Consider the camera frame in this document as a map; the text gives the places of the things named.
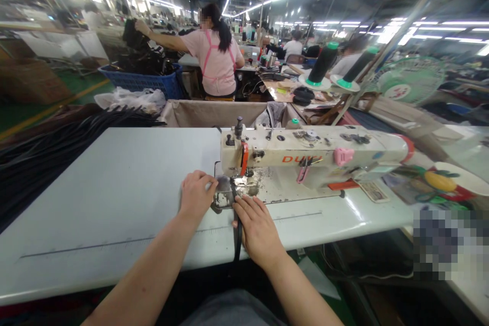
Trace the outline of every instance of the black hair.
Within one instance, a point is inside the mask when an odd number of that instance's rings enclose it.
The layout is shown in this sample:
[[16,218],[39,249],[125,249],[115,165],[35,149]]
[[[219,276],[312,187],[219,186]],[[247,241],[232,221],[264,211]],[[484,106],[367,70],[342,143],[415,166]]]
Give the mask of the black hair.
[[345,46],[345,49],[351,50],[353,52],[363,51],[363,49],[367,47],[367,44],[368,39],[364,36],[360,36],[350,40]]
[[98,13],[98,8],[94,2],[87,2],[84,6],[84,9],[87,13],[88,12]]
[[231,46],[231,31],[229,27],[224,23],[223,20],[220,20],[221,11],[216,4],[209,4],[202,9],[201,13],[202,19],[210,18],[212,21],[212,30],[215,32],[219,32],[219,51],[226,52]]

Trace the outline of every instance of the pink tension knob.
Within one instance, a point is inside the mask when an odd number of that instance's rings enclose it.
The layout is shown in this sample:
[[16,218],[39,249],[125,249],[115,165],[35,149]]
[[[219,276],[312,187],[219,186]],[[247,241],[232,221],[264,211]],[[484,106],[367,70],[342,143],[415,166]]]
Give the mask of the pink tension knob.
[[336,148],[335,149],[335,163],[342,167],[347,164],[350,160],[353,159],[353,155],[355,154],[354,149],[344,149],[344,148]]

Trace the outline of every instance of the yellow floor line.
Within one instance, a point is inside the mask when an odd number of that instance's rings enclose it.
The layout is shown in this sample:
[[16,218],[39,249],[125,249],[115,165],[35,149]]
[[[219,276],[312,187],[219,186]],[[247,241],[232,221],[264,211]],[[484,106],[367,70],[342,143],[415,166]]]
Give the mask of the yellow floor line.
[[35,116],[28,118],[27,120],[9,128],[8,130],[5,130],[4,132],[0,133],[0,140],[3,140],[5,138],[9,137],[10,135],[13,135],[19,131],[24,130],[26,127],[31,126],[32,124],[43,119],[44,117],[47,117],[47,116],[53,114],[54,112],[59,110],[60,106],[70,104],[71,102],[76,101],[77,99],[83,97],[84,95],[86,95],[90,92],[93,92],[95,89],[100,88],[101,86],[107,84],[108,82],[109,82],[109,80],[105,79],[105,80],[101,81],[100,83],[95,84],[95,85],[85,89],[84,91],[81,91],[78,94],[75,94],[74,96],[72,96],[70,98],[62,100],[58,104],[48,108],[47,110],[44,110],[43,112],[38,113]]

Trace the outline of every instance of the black thread spool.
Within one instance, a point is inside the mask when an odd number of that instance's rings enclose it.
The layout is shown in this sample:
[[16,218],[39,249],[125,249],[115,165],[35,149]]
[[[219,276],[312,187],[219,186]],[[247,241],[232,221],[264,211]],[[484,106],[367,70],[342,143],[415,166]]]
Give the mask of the black thread spool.
[[356,77],[362,72],[365,66],[368,65],[370,61],[375,58],[375,55],[378,52],[377,47],[369,47],[355,62],[355,64],[351,67],[351,69],[346,73],[343,79],[338,80],[338,85],[342,86],[346,89],[351,89],[351,82],[356,79]]
[[326,72],[329,70],[331,65],[334,63],[336,59],[336,55],[338,53],[338,42],[330,42],[327,47],[323,48],[321,54],[317,58],[314,67],[309,74],[309,77],[306,79],[306,83],[312,86],[320,86]]

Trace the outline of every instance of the electric fan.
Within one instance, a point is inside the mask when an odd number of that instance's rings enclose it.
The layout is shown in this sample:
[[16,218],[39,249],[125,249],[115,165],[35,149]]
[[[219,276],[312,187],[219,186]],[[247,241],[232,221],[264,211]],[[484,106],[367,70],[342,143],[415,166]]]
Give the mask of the electric fan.
[[405,58],[387,64],[374,76],[367,92],[386,98],[419,104],[445,81],[445,64],[430,57]]

